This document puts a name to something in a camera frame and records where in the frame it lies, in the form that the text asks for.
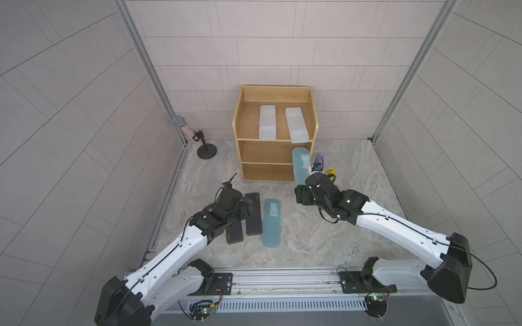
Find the black pencil case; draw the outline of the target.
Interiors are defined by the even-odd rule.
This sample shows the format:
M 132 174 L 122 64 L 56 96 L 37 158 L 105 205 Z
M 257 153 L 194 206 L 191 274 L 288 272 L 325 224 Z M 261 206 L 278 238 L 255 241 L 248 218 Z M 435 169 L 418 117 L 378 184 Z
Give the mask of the black pencil case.
M 229 245 L 243 242 L 243 228 L 241 220 L 232 223 L 226 229 L 226 241 Z
M 256 236 L 262 234 L 262 215 L 260 205 L 260 195 L 249 193 L 245 195 L 246 202 L 246 234 Z

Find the teal pencil case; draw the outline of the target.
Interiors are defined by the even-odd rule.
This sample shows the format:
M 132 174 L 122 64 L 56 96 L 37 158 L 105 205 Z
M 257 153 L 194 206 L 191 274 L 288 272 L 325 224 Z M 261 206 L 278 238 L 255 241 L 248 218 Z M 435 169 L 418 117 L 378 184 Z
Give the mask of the teal pencil case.
M 295 186 L 304 186 L 306 179 L 311 175 L 311 156 L 307 148 L 292 150 L 292 164 Z
M 262 243 L 267 248 L 276 248 L 281 242 L 281 201 L 269 198 L 263 209 Z

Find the clear white pencil case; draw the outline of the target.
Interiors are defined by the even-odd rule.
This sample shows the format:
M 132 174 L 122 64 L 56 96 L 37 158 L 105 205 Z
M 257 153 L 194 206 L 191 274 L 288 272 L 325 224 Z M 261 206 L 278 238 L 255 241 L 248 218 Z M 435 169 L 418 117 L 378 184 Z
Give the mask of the clear white pencil case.
M 277 138 L 276 107 L 274 105 L 260 106 L 259 140 L 273 141 Z
M 290 140 L 292 143 L 308 143 L 309 133 L 300 107 L 287 107 L 285 109 Z

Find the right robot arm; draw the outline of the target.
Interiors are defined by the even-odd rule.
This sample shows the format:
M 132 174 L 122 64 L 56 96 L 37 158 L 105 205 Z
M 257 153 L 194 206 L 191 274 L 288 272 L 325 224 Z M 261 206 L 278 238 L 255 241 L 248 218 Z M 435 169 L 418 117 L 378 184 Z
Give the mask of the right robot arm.
M 414 224 L 378 205 L 355 190 L 338 189 L 334 175 L 313 173 L 296 180 L 296 202 L 315 205 L 329 222 L 346 221 L 373 231 L 416 256 L 413 260 L 390 261 L 368 258 L 360 272 L 367 291 L 392 285 L 426 287 L 439 297 L 463 304 L 476 256 L 468 239 L 456 232 L 450 236 Z

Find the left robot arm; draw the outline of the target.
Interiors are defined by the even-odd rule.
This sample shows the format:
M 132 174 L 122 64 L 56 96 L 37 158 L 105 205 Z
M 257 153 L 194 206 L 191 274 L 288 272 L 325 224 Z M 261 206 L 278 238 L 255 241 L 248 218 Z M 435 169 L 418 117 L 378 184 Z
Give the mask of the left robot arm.
M 193 257 L 245 213 L 243 194 L 228 187 L 191 216 L 182 233 L 156 257 L 124 279 L 103 286 L 96 325 L 151 325 L 176 301 L 212 286 L 213 268 Z

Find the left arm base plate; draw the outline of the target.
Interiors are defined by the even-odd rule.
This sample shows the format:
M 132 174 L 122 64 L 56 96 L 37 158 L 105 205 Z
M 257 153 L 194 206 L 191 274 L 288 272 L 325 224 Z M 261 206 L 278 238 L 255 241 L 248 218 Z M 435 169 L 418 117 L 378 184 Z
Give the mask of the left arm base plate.
M 205 278 L 201 287 L 190 296 L 223 296 L 231 294 L 233 273 L 215 273 L 212 278 Z

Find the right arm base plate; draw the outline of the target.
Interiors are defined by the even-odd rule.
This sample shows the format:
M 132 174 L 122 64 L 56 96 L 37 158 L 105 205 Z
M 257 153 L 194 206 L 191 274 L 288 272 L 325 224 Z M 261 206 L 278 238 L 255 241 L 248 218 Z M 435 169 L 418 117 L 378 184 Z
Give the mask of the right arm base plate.
M 395 285 L 383 285 L 373 276 L 361 275 L 361 272 L 352 272 L 341 270 L 337 272 L 340 281 L 341 288 L 344 294 L 368 294 L 368 293 L 383 293 L 390 295 L 398 291 Z

